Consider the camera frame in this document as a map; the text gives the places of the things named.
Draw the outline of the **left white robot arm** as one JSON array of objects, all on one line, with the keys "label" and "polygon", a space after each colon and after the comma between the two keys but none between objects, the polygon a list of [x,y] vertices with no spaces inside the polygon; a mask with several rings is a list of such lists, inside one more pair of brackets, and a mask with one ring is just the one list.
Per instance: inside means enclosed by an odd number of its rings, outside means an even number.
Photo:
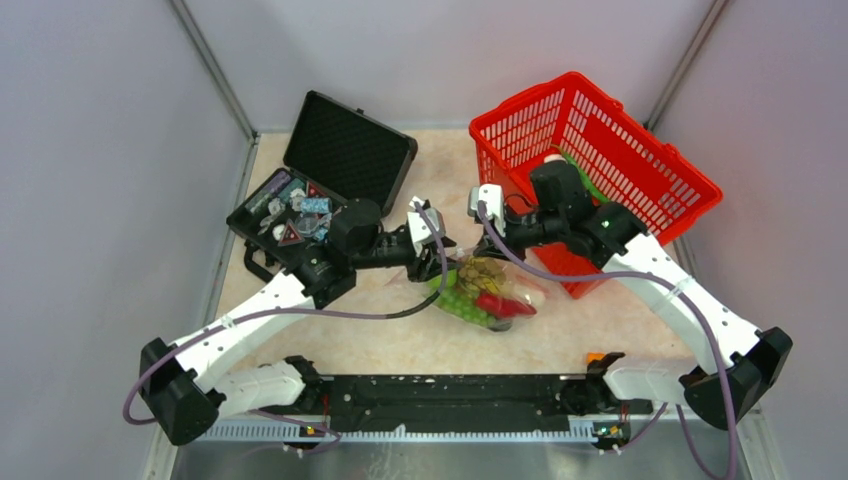
[{"label": "left white robot arm", "polygon": [[302,414],[314,410],[321,388],[295,361],[237,373],[231,369],[271,337],[309,316],[388,321],[410,317],[433,304],[436,294],[391,313],[328,307],[355,286],[360,270],[404,266],[413,280],[421,282],[447,274],[446,250],[451,242],[441,212],[418,197],[410,206],[406,223],[389,234],[399,256],[378,254],[378,223],[370,216],[370,206],[352,201],[333,217],[329,243],[299,255],[241,305],[171,342],[160,337],[149,341],[141,349],[139,376],[122,407],[125,422],[141,425],[141,419],[131,414],[134,399],[140,398],[152,415],[147,424],[157,425],[171,445],[184,446],[223,417],[268,406],[290,406]]}]

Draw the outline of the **red plastic basket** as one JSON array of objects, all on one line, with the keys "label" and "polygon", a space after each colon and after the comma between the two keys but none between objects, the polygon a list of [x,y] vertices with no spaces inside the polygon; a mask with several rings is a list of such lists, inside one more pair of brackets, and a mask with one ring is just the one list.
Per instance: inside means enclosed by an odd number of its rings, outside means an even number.
[{"label": "red plastic basket", "polygon": [[481,184],[502,188],[509,232],[541,214],[531,173],[554,153],[574,160],[599,193],[626,206],[661,245],[723,198],[676,147],[661,143],[578,72],[503,101],[474,118],[469,133]]}]

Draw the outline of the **brown toy grape bunch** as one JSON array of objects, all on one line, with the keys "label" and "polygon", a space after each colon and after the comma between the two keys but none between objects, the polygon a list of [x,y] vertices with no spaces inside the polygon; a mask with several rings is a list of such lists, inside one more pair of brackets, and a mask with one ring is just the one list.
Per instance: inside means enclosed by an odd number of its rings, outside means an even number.
[{"label": "brown toy grape bunch", "polygon": [[506,274],[495,259],[468,257],[458,270],[458,284],[471,294],[499,295],[506,284]]}]

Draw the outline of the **red toy chili pepper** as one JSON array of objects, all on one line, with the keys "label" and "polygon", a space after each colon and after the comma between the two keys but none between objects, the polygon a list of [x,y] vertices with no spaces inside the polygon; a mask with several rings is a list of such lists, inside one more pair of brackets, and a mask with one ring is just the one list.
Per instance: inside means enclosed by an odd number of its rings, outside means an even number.
[{"label": "red toy chili pepper", "polygon": [[481,293],[474,305],[496,319],[511,319],[515,317],[534,316],[537,310],[521,301],[505,298],[490,293]]}]

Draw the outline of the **green toy grape bunch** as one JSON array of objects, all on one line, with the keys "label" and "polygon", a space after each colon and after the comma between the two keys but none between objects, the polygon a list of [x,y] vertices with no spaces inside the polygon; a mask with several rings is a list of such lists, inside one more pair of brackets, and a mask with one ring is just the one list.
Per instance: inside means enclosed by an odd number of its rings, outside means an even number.
[{"label": "green toy grape bunch", "polygon": [[475,304],[476,296],[467,291],[459,281],[457,270],[449,270],[447,274],[444,291],[435,300],[434,304],[448,314],[451,314],[466,323],[493,328],[496,319]]}]

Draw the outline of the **clear zip top bag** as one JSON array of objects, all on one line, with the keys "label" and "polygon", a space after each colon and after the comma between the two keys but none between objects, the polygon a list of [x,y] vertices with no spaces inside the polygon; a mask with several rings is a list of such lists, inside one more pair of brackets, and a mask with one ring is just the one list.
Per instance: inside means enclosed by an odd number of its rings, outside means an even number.
[{"label": "clear zip top bag", "polygon": [[505,332],[513,323],[536,316],[548,291],[505,260],[480,257],[450,248],[443,292],[434,302],[442,312],[492,332]]}]

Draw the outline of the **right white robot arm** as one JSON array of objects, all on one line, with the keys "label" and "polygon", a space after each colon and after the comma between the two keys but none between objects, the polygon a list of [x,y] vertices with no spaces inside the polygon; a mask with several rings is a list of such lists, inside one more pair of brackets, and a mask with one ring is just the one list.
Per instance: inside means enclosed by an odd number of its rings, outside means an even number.
[{"label": "right white robot arm", "polygon": [[579,390],[585,401],[600,412],[626,400],[678,404],[715,428],[736,426],[775,384],[793,346],[789,335],[723,305],[627,207],[597,200],[574,163],[550,160],[530,180],[536,202],[524,214],[498,185],[470,190],[469,214],[484,229],[476,254],[522,265],[528,249],[562,245],[593,265],[581,282],[620,282],[691,352],[687,361],[608,354],[587,371]]}]

